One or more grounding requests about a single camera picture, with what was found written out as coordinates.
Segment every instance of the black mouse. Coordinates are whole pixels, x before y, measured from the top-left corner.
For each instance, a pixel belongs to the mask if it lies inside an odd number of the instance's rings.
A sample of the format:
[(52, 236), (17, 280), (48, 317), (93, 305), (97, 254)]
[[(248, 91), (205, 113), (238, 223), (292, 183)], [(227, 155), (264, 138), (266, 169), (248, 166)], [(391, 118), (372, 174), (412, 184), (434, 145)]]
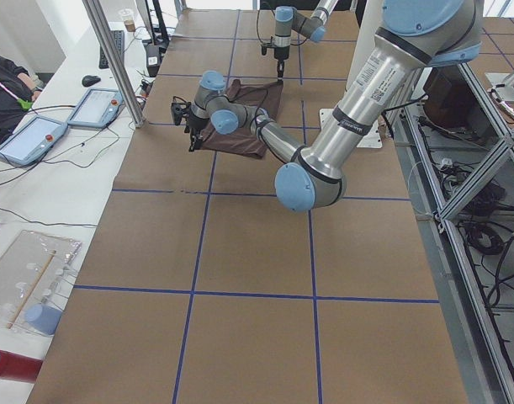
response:
[(85, 77), (82, 78), (81, 84), (84, 87), (90, 87), (93, 84), (96, 84), (97, 82), (99, 82), (100, 80), (101, 80), (101, 78), (99, 76), (92, 76), (90, 74), (87, 74)]

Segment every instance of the folded cloth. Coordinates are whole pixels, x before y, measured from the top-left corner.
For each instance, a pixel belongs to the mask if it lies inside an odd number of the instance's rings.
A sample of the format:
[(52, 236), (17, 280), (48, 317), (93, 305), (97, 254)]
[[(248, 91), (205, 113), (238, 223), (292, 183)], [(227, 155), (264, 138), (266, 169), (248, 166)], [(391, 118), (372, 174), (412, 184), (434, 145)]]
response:
[[(249, 85), (241, 84), (240, 80), (236, 79), (226, 89), (225, 95), (233, 103), (254, 107), (260, 106), (268, 112), (270, 118), (275, 120), (282, 91), (283, 82)], [(203, 139), (201, 149), (239, 154), (252, 158), (263, 158), (266, 154), (266, 145), (245, 128), (235, 130), (229, 135), (220, 135), (209, 122), (200, 135)]]

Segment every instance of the red cylinder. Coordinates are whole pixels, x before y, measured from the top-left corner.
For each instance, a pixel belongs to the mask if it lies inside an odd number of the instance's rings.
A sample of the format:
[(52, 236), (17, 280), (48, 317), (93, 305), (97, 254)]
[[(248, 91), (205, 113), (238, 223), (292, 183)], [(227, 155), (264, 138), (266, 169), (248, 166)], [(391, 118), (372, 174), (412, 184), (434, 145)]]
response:
[(0, 349), (0, 378), (34, 383), (43, 360)]

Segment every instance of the black jacket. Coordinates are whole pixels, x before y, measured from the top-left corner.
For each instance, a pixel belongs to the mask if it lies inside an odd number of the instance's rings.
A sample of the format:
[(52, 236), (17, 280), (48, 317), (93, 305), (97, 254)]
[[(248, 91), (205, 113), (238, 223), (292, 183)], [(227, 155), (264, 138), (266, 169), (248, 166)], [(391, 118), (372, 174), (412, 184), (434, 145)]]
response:
[[(18, 97), (31, 100), (32, 92), (18, 78), (19, 73), (29, 74), (23, 67), (0, 56), (0, 82)], [(0, 142), (12, 133), (25, 113), (13, 97), (0, 88)]]

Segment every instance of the keyboard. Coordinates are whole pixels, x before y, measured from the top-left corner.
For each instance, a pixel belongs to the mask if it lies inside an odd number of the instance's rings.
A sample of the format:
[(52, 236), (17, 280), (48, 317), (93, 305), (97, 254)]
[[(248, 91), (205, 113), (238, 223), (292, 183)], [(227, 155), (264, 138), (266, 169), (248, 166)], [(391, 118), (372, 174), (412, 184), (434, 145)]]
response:
[[(113, 36), (114, 44), (116, 46), (116, 50), (119, 52), (120, 58), (124, 61), (124, 37), (125, 32), (121, 29), (112, 30), (111, 35)], [(109, 68), (109, 62), (107, 61), (107, 56), (105, 52), (103, 52), (102, 47), (99, 47), (99, 68), (107, 69)]]

